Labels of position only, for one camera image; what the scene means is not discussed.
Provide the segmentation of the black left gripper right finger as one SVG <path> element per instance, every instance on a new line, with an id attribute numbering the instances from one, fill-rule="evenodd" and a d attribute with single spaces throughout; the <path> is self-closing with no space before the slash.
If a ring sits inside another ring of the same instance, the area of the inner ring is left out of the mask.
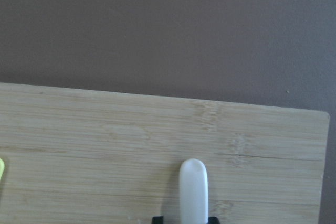
<path id="1" fill-rule="evenodd" d="M 208 224 L 219 224 L 219 219 L 217 217 L 209 217 Z"/>

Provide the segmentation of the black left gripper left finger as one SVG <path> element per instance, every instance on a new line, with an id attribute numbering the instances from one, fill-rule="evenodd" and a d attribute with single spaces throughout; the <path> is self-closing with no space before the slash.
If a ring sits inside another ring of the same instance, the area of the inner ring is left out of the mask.
<path id="1" fill-rule="evenodd" d="M 164 217 L 163 216 L 152 217 L 151 224 L 164 224 Z"/>

